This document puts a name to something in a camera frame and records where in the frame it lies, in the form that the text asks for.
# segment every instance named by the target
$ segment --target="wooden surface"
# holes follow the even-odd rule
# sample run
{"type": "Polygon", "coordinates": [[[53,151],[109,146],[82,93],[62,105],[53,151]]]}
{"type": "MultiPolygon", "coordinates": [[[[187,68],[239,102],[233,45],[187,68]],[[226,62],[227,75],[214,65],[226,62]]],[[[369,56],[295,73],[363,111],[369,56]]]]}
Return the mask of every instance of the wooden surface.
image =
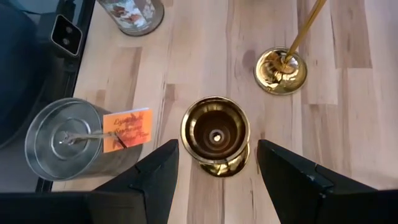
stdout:
{"type": "MultiPolygon", "coordinates": [[[[163,23],[138,38],[96,6],[75,97],[115,112],[152,108],[153,140],[141,157],[179,138],[182,115],[204,96],[233,99],[251,122],[250,160],[231,178],[204,173],[180,144],[169,223],[278,223],[256,165],[260,138],[372,187],[398,188],[398,1],[328,1],[299,48],[305,86],[272,96],[254,81],[258,56],[289,46],[314,2],[164,0],[163,23]]],[[[90,190],[109,178],[54,189],[90,190]]]]}

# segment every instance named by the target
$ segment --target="brass candle holder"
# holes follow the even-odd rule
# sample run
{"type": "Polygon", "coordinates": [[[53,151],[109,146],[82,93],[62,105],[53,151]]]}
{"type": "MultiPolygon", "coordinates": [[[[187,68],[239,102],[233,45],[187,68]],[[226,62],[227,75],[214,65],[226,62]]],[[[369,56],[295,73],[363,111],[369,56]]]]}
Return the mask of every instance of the brass candle holder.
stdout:
{"type": "Polygon", "coordinates": [[[317,0],[303,28],[298,32],[292,46],[274,47],[265,51],[257,61],[254,78],[259,86],[274,95],[292,94],[304,84],[307,65],[296,53],[297,47],[310,29],[326,0],[317,0]]]}
{"type": "Polygon", "coordinates": [[[249,120],[230,99],[209,96],[192,104],[181,124],[184,147],[216,177],[241,171],[249,158],[249,120]]]}

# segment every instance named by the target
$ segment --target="shiny metal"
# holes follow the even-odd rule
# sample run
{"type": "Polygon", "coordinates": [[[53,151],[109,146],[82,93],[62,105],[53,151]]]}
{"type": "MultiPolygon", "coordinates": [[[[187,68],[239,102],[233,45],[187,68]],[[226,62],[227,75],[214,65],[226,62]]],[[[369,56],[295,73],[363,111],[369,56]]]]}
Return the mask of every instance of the shiny metal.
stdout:
{"type": "Polygon", "coordinates": [[[119,29],[131,36],[154,31],[164,17],[160,0],[98,0],[119,29]]]}
{"type": "Polygon", "coordinates": [[[307,65],[295,51],[325,2],[326,0],[316,1],[304,26],[289,49],[275,47],[260,56],[254,69],[254,78],[266,92],[275,95],[288,95],[297,91],[304,84],[307,78],[307,65]]]}
{"type": "Polygon", "coordinates": [[[118,175],[133,166],[141,147],[103,153],[102,139],[65,144],[67,133],[102,133],[103,115],[109,112],[77,98],[46,106],[30,124],[25,156],[30,168],[46,180],[69,180],[118,175]]]}
{"type": "Polygon", "coordinates": [[[296,53],[288,63],[282,61],[287,55],[285,47],[265,51],[254,68],[254,78],[261,88],[275,95],[288,95],[297,91],[307,78],[307,65],[296,53]]]}
{"type": "Polygon", "coordinates": [[[292,46],[290,46],[289,51],[287,52],[287,56],[284,60],[284,63],[287,63],[296,52],[297,47],[299,47],[300,43],[303,41],[305,35],[310,30],[312,23],[314,22],[315,18],[318,16],[319,12],[321,11],[322,7],[325,5],[326,0],[317,0],[316,3],[313,5],[310,15],[307,17],[307,20],[304,22],[304,26],[298,32],[296,38],[293,41],[292,46]]]}
{"type": "Polygon", "coordinates": [[[91,134],[80,134],[80,133],[71,133],[68,131],[64,132],[65,139],[60,141],[60,144],[73,144],[77,141],[87,141],[87,140],[95,140],[95,139],[104,139],[104,138],[113,138],[118,140],[118,137],[115,132],[110,133],[91,133],[91,134]]]}
{"type": "Polygon", "coordinates": [[[192,104],[181,123],[181,138],[202,169],[216,177],[241,171],[249,159],[250,125],[232,100],[209,96],[192,104]]]}

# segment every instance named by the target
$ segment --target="orange tag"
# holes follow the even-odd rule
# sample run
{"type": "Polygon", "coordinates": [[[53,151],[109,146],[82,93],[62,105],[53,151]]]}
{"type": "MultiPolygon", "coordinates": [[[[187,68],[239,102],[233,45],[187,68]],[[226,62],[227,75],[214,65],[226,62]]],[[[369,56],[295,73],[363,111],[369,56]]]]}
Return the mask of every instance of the orange tag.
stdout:
{"type": "MultiPolygon", "coordinates": [[[[116,132],[126,147],[150,141],[152,110],[148,108],[104,115],[104,133],[116,132]]],[[[104,152],[123,149],[114,138],[104,138],[104,152]]]]}

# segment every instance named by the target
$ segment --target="silver tin container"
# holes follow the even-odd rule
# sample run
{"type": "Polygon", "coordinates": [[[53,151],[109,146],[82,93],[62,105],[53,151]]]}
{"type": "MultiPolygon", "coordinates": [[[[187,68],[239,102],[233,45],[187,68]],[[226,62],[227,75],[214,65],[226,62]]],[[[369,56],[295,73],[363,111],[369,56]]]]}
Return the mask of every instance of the silver tin container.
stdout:
{"type": "Polygon", "coordinates": [[[164,17],[160,0],[98,0],[119,29],[131,36],[154,31],[164,17]]]}
{"type": "Polygon", "coordinates": [[[103,130],[108,111],[77,98],[65,98],[45,107],[33,120],[25,139],[30,168],[51,181],[99,175],[118,175],[133,166],[140,148],[103,153],[103,140],[65,144],[65,133],[91,134],[103,130]]]}

